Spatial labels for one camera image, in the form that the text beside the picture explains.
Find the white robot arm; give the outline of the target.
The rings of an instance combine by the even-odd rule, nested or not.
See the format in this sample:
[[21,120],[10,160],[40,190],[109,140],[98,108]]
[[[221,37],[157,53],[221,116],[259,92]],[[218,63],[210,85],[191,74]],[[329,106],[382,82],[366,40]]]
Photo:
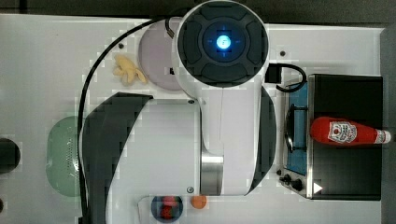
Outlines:
[[170,59],[183,98],[119,92],[80,123],[81,224],[173,222],[184,197],[245,196],[271,168],[276,114],[262,19],[235,1],[204,2],[181,19]]

